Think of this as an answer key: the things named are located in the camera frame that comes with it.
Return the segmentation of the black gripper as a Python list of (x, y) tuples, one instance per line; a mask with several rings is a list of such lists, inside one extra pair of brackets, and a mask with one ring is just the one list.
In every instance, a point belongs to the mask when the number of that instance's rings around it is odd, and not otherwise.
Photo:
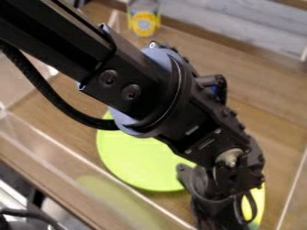
[[(201, 166), (176, 165), (177, 181), (191, 195), (191, 210), (196, 230), (249, 230), (248, 224), (256, 216), (256, 205), (251, 192), (224, 195)], [(241, 199), (247, 197), (252, 207), (252, 218), (241, 213)]]

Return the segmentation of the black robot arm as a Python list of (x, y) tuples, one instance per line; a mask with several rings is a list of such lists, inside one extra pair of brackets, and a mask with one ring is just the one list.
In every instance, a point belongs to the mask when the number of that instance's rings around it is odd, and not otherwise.
[[(192, 200), (197, 230), (252, 230), (252, 191), (264, 185), (265, 159), (227, 105), (223, 75), (200, 76), (176, 48), (143, 49), (95, 25), (63, 0), (0, 0), (0, 51), (53, 106), (84, 125), (153, 137), (187, 159), (177, 179)], [(76, 110), (48, 84), (37, 58), (108, 105), (112, 118)]]

